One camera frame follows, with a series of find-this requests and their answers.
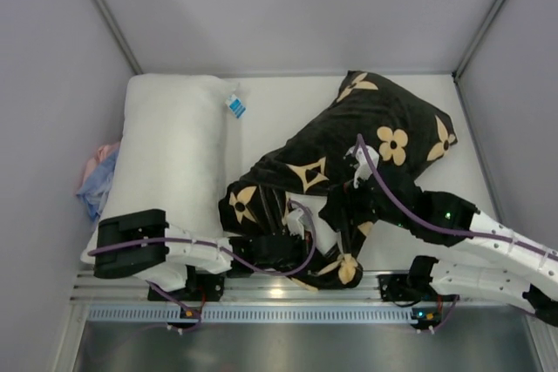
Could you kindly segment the black floral pillowcase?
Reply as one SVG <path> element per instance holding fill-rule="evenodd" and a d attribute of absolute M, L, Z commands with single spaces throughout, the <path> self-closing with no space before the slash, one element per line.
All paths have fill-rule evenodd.
<path fill-rule="evenodd" d="M 351 180 L 355 169 L 345 158 L 357 139 L 377 153 L 382 166 L 416 179 L 442 159 L 458 141 L 450 116 L 415 96 L 404 87 L 376 73 L 349 71 L 336 98 L 284 145 L 263 154 L 238 180 L 232 182 L 219 203 L 221 224 L 233 221 L 222 215 L 221 205 L 231 192 L 245 186 L 286 193 L 323 196 L 338 184 Z M 313 289 L 343 289 L 358 285 L 363 269 L 357 257 L 373 224 L 352 233 L 352 254 L 343 254 L 340 234 L 337 246 L 326 255 L 318 251 L 308 273 L 291 279 Z"/>

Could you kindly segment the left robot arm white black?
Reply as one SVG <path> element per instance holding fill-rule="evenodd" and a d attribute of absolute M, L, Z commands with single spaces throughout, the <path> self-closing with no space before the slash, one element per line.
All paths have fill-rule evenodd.
<path fill-rule="evenodd" d="M 230 215 L 229 236 L 204 237 L 171 221 L 162 209 L 101 220 L 81 260 L 102 280 L 135 277 L 185 300 L 198 275 L 230 278 L 265 274 L 293 277 L 309 271 L 316 229 L 309 209 L 263 186 L 231 192 L 220 207 Z"/>

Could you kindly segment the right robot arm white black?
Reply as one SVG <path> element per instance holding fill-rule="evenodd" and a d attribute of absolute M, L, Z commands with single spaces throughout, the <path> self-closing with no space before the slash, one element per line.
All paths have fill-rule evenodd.
<path fill-rule="evenodd" d="M 319 215 L 339 233 L 383 221 L 427 244 L 479 257 L 486 267 L 418 255 L 408 283 L 425 293 L 504 302 L 557 324 L 556 250 L 505 227 L 453 193 L 424 190 L 411 176 L 381 168 L 368 178 L 333 186 Z"/>

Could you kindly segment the blue white pillow tag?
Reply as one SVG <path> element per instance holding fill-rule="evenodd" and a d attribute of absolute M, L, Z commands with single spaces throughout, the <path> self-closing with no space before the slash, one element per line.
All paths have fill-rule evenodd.
<path fill-rule="evenodd" d="M 240 118 L 246 111 L 246 106 L 243 102 L 234 94 L 230 94 L 225 100 L 226 107 L 235 116 L 235 118 Z"/>

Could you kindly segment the bare white pillow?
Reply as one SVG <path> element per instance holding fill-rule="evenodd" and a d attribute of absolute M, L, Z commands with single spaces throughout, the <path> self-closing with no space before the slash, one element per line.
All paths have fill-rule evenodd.
<path fill-rule="evenodd" d="M 220 239 L 227 98 L 215 76 L 144 74 L 126 88 L 124 125 L 102 220 L 160 209 L 201 239 Z"/>

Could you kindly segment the pink and blue cloths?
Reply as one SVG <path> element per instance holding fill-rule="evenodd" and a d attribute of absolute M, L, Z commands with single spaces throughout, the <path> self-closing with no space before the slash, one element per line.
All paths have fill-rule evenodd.
<path fill-rule="evenodd" d="M 82 183 L 76 197 L 85 206 L 92 222 L 102 214 L 112 188 L 120 142 L 102 145 L 85 163 Z"/>

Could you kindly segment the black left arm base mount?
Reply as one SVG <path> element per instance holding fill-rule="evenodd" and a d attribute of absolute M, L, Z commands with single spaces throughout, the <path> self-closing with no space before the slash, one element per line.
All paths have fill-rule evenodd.
<path fill-rule="evenodd" d="M 161 289 L 177 301 L 215 302 L 223 295 L 222 274 L 186 273 L 168 281 L 160 281 Z"/>

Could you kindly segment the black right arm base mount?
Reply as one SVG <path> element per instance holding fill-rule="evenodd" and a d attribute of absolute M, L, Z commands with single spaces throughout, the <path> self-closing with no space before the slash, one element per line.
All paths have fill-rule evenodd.
<path fill-rule="evenodd" d="M 419 302 L 451 302 L 455 294 L 438 294 L 429 285 L 413 286 L 407 274 L 381 274 L 378 276 L 378 290 L 383 302 L 391 302 L 408 308 Z"/>

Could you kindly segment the aluminium mounting rail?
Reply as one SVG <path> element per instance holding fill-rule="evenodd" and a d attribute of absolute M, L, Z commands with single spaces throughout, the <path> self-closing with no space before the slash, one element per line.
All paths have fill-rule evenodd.
<path fill-rule="evenodd" d="M 381 274 L 406 274 L 406 272 L 366 271 L 355 288 L 315 290 L 293 279 L 265 274 L 224 280 L 220 303 L 298 303 L 298 302 L 383 302 L 378 290 Z M 462 301 L 488 301 L 511 304 L 529 291 L 531 284 L 504 269 L 465 267 L 451 264 L 442 271 L 442 294 L 457 294 Z M 143 280 L 135 277 L 101 280 L 91 271 L 78 273 L 71 291 L 73 303 L 140 303 L 164 301 Z"/>

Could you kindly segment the right aluminium frame post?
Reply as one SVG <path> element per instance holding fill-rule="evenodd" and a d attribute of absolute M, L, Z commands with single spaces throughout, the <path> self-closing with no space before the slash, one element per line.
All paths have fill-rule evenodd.
<path fill-rule="evenodd" d="M 493 27 L 496 19 L 503 11 L 508 0 L 492 0 L 486 13 L 480 21 L 479 26 L 474 31 L 473 36 L 467 43 L 466 48 L 461 54 L 455 69 L 452 72 L 452 78 L 455 84 L 457 84 L 466 72 L 467 67 L 472 62 L 478 49 L 481 47 L 483 41 L 488 35 L 488 32 Z"/>

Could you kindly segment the aluminium frame post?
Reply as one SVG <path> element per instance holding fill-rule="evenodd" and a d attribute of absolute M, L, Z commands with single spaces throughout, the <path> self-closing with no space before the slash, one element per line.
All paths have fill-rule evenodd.
<path fill-rule="evenodd" d="M 91 0 L 105 27 L 108 29 L 112 40 L 117 45 L 119 52 L 125 59 L 128 67 L 134 75 L 143 74 L 143 69 L 133 53 L 118 20 L 114 16 L 109 3 L 106 0 Z"/>
<path fill-rule="evenodd" d="M 493 27 L 496 19 L 503 11 L 508 0 L 492 0 L 486 13 L 480 21 L 479 26 L 474 31 L 473 36 L 467 43 L 466 48 L 461 54 L 455 69 L 452 72 L 452 78 L 455 84 L 457 84 L 466 72 L 467 67 L 472 62 L 478 49 L 481 47 L 483 41 L 488 35 L 488 32 Z"/>

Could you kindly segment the left aluminium frame post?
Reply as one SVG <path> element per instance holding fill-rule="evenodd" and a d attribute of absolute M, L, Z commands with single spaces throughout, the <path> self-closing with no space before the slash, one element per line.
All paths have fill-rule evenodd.
<path fill-rule="evenodd" d="M 114 16 L 109 3 L 106 0 L 91 0 L 105 27 L 108 29 L 112 40 L 117 45 L 119 52 L 125 59 L 128 67 L 134 75 L 143 74 L 143 69 L 133 53 L 118 20 Z"/>

